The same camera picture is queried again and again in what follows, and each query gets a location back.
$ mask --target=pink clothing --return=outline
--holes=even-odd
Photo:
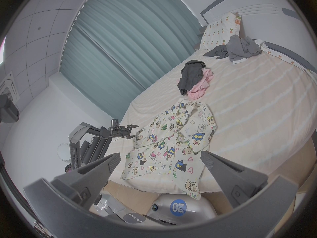
[[[205,91],[209,86],[208,82],[214,77],[210,69],[204,68],[202,70],[204,74],[203,78],[187,92],[188,97],[193,100],[198,99],[205,94]]]

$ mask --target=tan floor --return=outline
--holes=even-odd
[[[305,182],[313,169],[316,162],[316,153],[312,139],[304,147],[294,154],[290,159],[284,162],[276,171],[269,175],[269,182],[280,174],[294,181],[299,187]],[[133,209],[139,214],[146,214],[150,209],[153,201],[159,196],[158,193],[141,192],[134,188],[119,185],[109,181],[104,190],[111,193],[127,207]],[[215,208],[218,215],[232,211],[232,206],[222,192],[202,193]],[[279,223],[281,226],[292,213],[292,206],[287,214]]]

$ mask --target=white headboard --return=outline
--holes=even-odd
[[[240,37],[262,39],[283,51],[304,67],[317,72],[317,49],[303,22],[287,0],[216,0],[201,15],[206,23],[214,22],[228,11],[242,15]]]

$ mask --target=pink heart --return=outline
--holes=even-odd
[[[190,167],[189,169],[188,169],[188,171],[187,172],[189,172],[189,173],[193,173],[194,172],[194,169],[193,169],[193,167]]]

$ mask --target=blue round sticker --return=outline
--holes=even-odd
[[[175,216],[183,216],[186,212],[187,206],[184,200],[176,199],[171,203],[170,210]]]

